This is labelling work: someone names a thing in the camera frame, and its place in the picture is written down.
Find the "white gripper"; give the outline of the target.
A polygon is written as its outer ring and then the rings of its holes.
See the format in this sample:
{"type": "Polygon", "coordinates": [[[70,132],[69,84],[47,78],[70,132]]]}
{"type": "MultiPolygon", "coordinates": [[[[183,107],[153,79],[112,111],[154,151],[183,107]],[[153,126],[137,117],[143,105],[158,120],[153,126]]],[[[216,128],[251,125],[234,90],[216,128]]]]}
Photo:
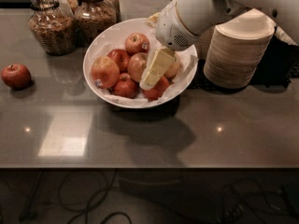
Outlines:
{"type": "Polygon", "coordinates": [[[175,52],[192,46],[199,34],[198,0],[172,0],[161,13],[152,14],[146,24],[156,27],[155,37],[164,46],[152,51],[143,72],[140,88],[150,90],[175,62],[175,52]]]}

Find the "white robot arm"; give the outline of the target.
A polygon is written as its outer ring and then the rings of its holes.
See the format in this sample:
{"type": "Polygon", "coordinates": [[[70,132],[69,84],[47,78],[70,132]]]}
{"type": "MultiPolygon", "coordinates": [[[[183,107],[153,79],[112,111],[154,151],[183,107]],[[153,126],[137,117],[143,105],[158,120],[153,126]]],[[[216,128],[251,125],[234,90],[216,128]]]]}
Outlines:
{"type": "Polygon", "coordinates": [[[261,11],[299,43],[299,0],[172,0],[156,22],[155,38],[161,46],[149,54],[140,87],[153,88],[177,51],[192,46],[211,26],[225,23],[250,8],[261,11]]]}

